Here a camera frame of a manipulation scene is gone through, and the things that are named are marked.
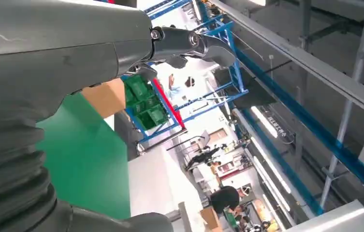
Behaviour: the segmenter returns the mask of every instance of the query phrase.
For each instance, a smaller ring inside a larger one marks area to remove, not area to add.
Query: metal pipe
[[[339,92],[349,100],[364,109],[364,86],[352,80],[342,72],[333,68],[329,64],[314,57],[301,48],[295,47],[284,38],[278,36],[273,31],[261,26],[254,20],[241,14],[232,7],[219,0],[210,0],[213,4],[227,13],[236,23],[244,29],[253,33],[256,37],[271,45],[284,56],[302,66],[309,73],[320,79],[322,82]]]
[[[175,147],[177,147],[177,146],[179,146],[179,145],[181,145],[181,144],[184,144],[185,142],[189,142],[190,140],[192,140],[192,139],[194,139],[194,138],[201,138],[201,139],[204,139],[204,137],[203,137],[203,136],[197,135],[197,136],[191,137],[190,139],[187,139],[187,140],[185,140],[185,141],[183,141],[183,142],[180,142],[180,143],[178,143],[178,144],[176,144],[176,145],[174,145],[174,146],[172,146],[172,147],[170,147],[170,148],[166,149],[166,151],[172,150],[173,148],[175,148]]]
[[[184,133],[187,133],[187,132],[188,132],[188,130],[186,128],[183,128],[180,131],[178,131],[178,132],[176,132],[176,133],[174,133],[174,134],[172,134],[172,135],[170,135],[170,136],[168,136],[168,137],[160,140],[159,142],[153,144],[152,146],[147,147],[145,150],[143,150],[143,152],[147,153],[150,150],[152,150],[153,148],[156,148],[156,147],[158,147],[158,146],[166,143],[167,141],[172,140],[172,139],[178,137],[179,135],[184,134]]]
[[[358,48],[356,61],[354,64],[354,70],[352,73],[352,78],[356,82],[360,81],[360,79],[362,77],[362,73],[363,73],[363,68],[364,68],[364,59],[362,58],[361,54],[364,54],[364,29],[363,29],[363,35],[362,35],[361,41],[360,41],[360,47]],[[346,104],[344,106],[344,113],[343,113],[343,116],[341,119],[340,128],[338,130],[338,135],[337,135],[337,140],[340,142],[341,145],[344,141],[344,136],[347,131],[349,118],[351,116],[351,110],[352,110],[352,101],[347,100]],[[338,164],[338,159],[335,155],[333,155],[333,157],[331,158],[331,161],[330,161],[330,167],[328,168],[329,174],[331,174],[331,175],[334,174],[337,164]],[[327,176],[327,178],[325,180],[325,184],[324,184],[323,193],[321,195],[320,206],[322,208],[324,208],[325,202],[327,200],[328,192],[330,190],[332,181],[333,181],[333,179],[330,176]]]
[[[359,6],[359,7],[364,7],[364,0],[338,0],[338,1],[345,2],[345,3],[348,3],[348,4],[352,4],[352,5],[356,5],[356,6]]]
[[[301,21],[302,21],[302,31],[301,31],[301,48],[308,52],[309,42],[307,37],[310,34],[310,21],[311,21],[311,0],[300,1],[301,8]],[[307,77],[308,72],[299,67],[300,83],[297,86],[297,100],[301,106],[304,106],[307,90]],[[295,154],[295,171],[296,173],[300,171],[301,157],[303,155],[303,140],[304,140],[304,126],[302,123],[298,123],[297,134],[296,134],[296,154]]]

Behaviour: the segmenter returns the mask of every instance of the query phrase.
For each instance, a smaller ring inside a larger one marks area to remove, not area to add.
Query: box
[[[120,78],[96,87],[85,88],[82,95],[102,118],[107,118],[126,108],[125,86]]]
[[[202,215],[203,219],[206,221],[206,226],[210,229],[211,232],[223,231],[218,215],[216,214],[213,207],[210,206],[201,210],[200,215]]]

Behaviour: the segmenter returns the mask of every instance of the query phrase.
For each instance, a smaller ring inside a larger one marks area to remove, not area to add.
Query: desk
[[[156,212],[169,214],[184,203],[192,232],[204,232],[202,201],[196,188],[163,147],[131,160],[129,190],[131,215]]]

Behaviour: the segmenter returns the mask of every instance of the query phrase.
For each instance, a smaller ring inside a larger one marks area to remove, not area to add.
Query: metal bracket
[[[322,167],[321,168],[321,170],[332,180],[332,181],[335,181],[335,180],[337,180],[338,178],[340,178],[340,177],[343,177],[343,176],[345,176],[346,174],[348,174],[348,173],[350,173],[349,171],[344,171],[344,172],[342,172],[342,173],[340,173],[339,175],[337,175],[337,176],[334,176],[331,172],[329,172],[328,171],[328,169],[327,168],[325,168],[325,167]]]

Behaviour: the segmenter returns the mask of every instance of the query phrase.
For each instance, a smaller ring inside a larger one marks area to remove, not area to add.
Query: white wall
[[[244,186],[244,185],[247,185],[247,184],[250,184],[251,183],[251,176],[250,176],[250,172],[251,170],[248,169],[246,171],[243,171],[239,174],[236,174],[234,176],[231,176],[227,179],[224,179],[222,181],[223,185],[224,186],[232,186],[232,187],[235,187],[236,189]]]
[[[185,202],[199,212],[202,202],[196,188],[163,147],[128,162],[131,215],[149,212],[168,214]]]

